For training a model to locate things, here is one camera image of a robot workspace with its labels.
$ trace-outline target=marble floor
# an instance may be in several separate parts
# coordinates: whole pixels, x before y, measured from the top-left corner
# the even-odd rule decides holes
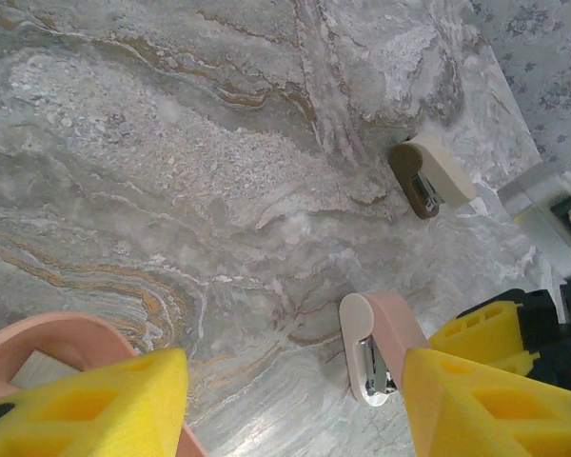
[[[0,0],[0,328],[102,316],[182,347],[213,456],[414,455],[358,405],[338,319],[431,334],[550,270],[496,191],[539,161],[466,0]],[[386,164],[440,136],[479,197],[417,219]]]

